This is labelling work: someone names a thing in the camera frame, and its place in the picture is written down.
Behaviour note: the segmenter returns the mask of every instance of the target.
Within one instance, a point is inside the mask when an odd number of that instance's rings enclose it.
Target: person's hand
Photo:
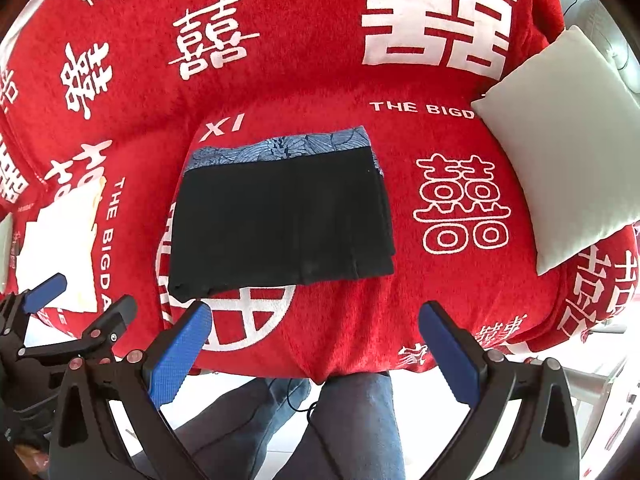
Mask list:
[[[33,447],[18,444],[15,453],[32,475],[42,473],[49,467],[49,455]]]

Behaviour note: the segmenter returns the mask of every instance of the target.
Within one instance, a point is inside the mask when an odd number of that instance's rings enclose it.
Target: folded black cloth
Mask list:
[[[394,272],[388,198],[364,128],[202,148],[174,212],[169,292],[179,301],[245,286]]]

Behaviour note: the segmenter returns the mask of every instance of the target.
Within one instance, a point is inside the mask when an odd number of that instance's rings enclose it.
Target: screw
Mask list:
[[[489,358],[489,361],[492,361],[494,363],[501,363],[502,361],[504,361],[504,354],[494,348],[487,351],[486,356]]]
[[[142,350],[132,350],[127,354],[127,361],[132,364],[139,363],[143,356]]]
[[[555,370],[556,372],[561,368],[558,360],[553,359],[552,357],[546,360],[546,364],[549,366],[549,368],[551,368],[552,370]]]
[[[74,357],[69,362],[69,368],[71,368],[72,370],[78,370],[78,368],[82,367],[83,362],[84,361],[82,360],[81,357]]]

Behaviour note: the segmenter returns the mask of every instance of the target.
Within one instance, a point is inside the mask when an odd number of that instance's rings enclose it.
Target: person's leg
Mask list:
[[[328,380],[311,423],[274,480],[404,480],[388,375]]]
[[[271,437],[294,413],[287,403],[288,384],[288,379],[249,381],[222,395],[175,434],[208,478],[251,480]],[[291,380],[291,404],[299,407],[310,391],[308,379]],[[144,452],[133,461],[140,472],[158,478]]]

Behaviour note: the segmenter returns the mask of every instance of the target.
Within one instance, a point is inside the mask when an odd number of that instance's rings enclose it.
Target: red blanket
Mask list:
[[[98,304],[134,295],[117,350],[144,348],[182,312],[164,276],[188,150],[362,124],[385,171],[395,275],[207,300],[198,364],[316,381],[423,371],[416,315],[430,299],[484,346],[547,348],[625,304],[631,231],[600,242],[594,267],[576,256],[537,277],[522,191],[469,103],[561,30],[558,0],[46,0],[10,59],[19,94],[0,123],[16,239],[39,208],[105,176]],[[576,285],[578,266],[606,276]],[[48,310],[76,335],[95,317]]]

